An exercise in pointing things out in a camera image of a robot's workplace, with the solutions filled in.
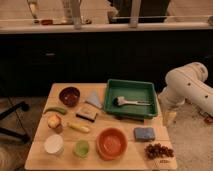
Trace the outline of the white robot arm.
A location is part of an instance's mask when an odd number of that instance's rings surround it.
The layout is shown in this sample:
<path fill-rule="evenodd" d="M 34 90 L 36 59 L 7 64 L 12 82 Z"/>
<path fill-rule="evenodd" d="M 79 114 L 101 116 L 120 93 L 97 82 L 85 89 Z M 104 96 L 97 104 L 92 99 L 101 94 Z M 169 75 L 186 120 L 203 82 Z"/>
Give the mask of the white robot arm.
<path fill-rule="evenodd" d="M 185 100 L 213 117 L 213 88 L 205 84 L 207 78 L 208 70 L 200 62 L 186 64 L 166 74 L 166 86 L 158 95 L 164 126 L 171 124 L 176 117 L 176 109 Z"/>

